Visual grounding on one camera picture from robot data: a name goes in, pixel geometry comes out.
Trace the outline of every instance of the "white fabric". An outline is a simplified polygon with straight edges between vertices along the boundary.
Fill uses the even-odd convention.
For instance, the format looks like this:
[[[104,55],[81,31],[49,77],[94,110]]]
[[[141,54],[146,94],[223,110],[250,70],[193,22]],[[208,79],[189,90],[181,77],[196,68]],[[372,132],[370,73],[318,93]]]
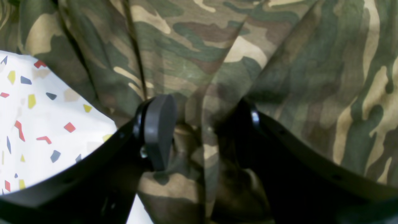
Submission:
[[[37,59],[0,51],[0,188],[8,194],[83,159],[116,132]],[[129,224],[151,224],[138,197]]]

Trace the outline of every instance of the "camouflage jacket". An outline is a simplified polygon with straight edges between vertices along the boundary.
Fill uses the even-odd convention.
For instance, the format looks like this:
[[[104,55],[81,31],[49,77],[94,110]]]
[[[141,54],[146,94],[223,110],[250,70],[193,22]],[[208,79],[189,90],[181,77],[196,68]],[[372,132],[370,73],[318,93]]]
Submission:
[[[170,167],[139,196],[156,224],[269,218],[217,128],[244,96],[314,151],[398,187],[396,0],[2,0],[0,49],[32,55],[111,117],[174,94]]]

